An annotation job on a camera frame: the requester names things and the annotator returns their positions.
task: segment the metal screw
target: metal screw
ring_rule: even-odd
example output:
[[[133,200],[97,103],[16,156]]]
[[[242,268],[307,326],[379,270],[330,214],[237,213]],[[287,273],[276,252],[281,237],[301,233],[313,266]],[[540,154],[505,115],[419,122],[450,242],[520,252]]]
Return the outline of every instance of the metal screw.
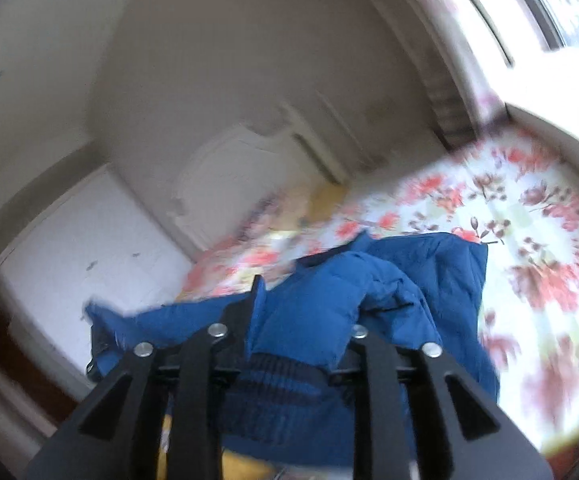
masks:
[[[441,346],[433,342],[425,343],[421,346],[421,350],[428,357],[439,357],[443,353]]]
[[[223,325],[223,323],[212,323],[208,327],[208,334],[212,337],[223,337],[228,334],[228,327]]]
[[[148,355],[151,355],[153,351],[154,347],[151,345],[151,343],[148,343],[147,341],[143,341],[143,343],[138,343],[134,347],[134,353],[138,357],[147,357]]]
[[[363,339],[367,337],[369,332],[363,325],[354,325],[351,327],[351,336],[355,339]]]

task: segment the yellow pillow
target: yellow pillow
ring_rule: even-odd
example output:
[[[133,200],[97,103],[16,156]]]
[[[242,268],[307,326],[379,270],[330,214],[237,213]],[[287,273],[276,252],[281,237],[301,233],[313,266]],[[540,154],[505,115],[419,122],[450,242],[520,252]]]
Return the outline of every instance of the yellow pillow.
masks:
[[[311,191],[308,186],[290,187],[283,191],[279,208],[270,223],[273,231],[299,231],[309,207]]]
[[[339,184],[325,184],[314,193],[309,201],[305,219],[308,223],[326,222],[332,218],[338,206],[343,203],[349,188]]]
[[[223,480],[266,480],[274,476],[274,468],[267,462],[223,451]]]

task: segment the pillow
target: pillow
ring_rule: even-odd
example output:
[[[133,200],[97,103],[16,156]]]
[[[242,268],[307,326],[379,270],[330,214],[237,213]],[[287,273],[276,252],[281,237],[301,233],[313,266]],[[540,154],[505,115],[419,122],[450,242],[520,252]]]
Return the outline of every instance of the pillow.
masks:
[[[339,184],[325,184],[317,189],[311,197],[307,216],[308,223],[326,222],[343,203],[349,188]]]
[[[281,205],[282,194],[272,193],[258,201],[254,209],[240,224],[234,235],[240,242],[254,240],[264,234],[276,218]]]
[[[307,186],[290,187],[281,193],[278,209],[270,229],[272,231],[300,231],[305,225],[311,190]]]

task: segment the blue down jacket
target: blue down jacket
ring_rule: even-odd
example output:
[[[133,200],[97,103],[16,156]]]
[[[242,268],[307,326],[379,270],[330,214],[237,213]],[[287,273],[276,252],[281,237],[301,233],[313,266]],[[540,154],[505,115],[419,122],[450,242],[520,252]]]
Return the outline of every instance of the blue down jacket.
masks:
[[[353,403],[327,384],[355,323],[393,344],[439,343],[494,398],[498,379],[477,339],[487,246],[438,233],[349,244],[307,256],[287,280],[259,290],[246,338],[247,365],[226,394],[223,445],[255,458],[311,466],[353,463]],[[133,317],[86,306],[116,342],[96,357],[106,374],[141,341],[186,340],[246,294],[174,303]]]

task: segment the floral bedsheet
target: floral bedsheet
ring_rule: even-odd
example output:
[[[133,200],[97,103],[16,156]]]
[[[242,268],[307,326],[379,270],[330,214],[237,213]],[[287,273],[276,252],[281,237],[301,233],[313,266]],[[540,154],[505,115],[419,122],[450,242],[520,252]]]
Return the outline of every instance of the floral bedsheet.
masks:
[[[274,286],[296,258],[363,229],[489,244],[479,337],[500,373],[499,405],[546,454],[579,437],[579,175],[517,127],[346,203],[329,222],[219,248],[182,298],[242,292],[255,274]]]

